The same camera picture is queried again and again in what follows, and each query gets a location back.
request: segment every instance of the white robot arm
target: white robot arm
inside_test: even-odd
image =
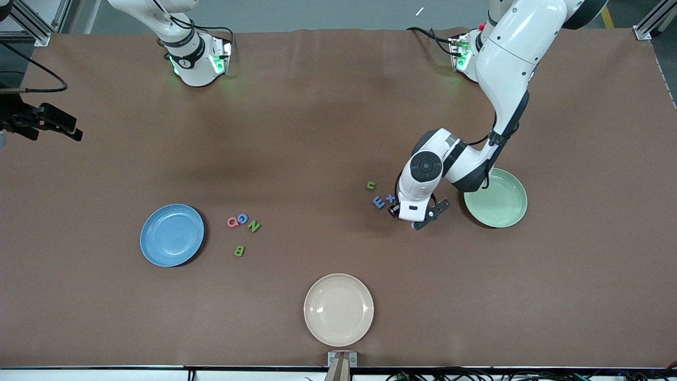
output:
[[[12,4],[14,0],[0,0],[0,21],[4,20],[9,16],[9,11],[12,10]]]
[[[425,221],[429,201],[442,178],[461,192],[477,191],[498,155],[517,131],[529,102],[527,86],[543,55],[565,23],[579,28],[591,21],[606,0],[487,0],[489,21],[453,41],[455,67],[479,83],[495,111],[494,126],[481,150],[446,129],[429,131],[416,143],[397,183],[399,204],[391,210],[402,220]]]
[[[232,41],[198,31],[183,13],[199,0],[108,0],[117,10],[133,16],[153,30],[169,52],[174,72],[190,86],[210,84],[226,73]]]

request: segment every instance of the brown table surface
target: brown table surface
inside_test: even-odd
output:
[[[56,35],[35,59],[82,142],[0,154],[0,364],[313,365],[303,300],[330,273],[372,292],[362,365],[665,366],[677,357],[677,113],[650,43],[561,33],[498,167],[529,194],[492,230],[453,207],[415,232],[372,204],[423,132],[481,138],[493,110],[405,31],[238,36],[230,78],[189,88],[155,36]],[[37,68],[28,85],[53,83]],[[374,192],[367,181],[376,181]],[[204,216],[179,268],[139,250],[169,203]],[[226,227],[239,213],[261,230]],[[233,255],[245,245],[244,257]]]

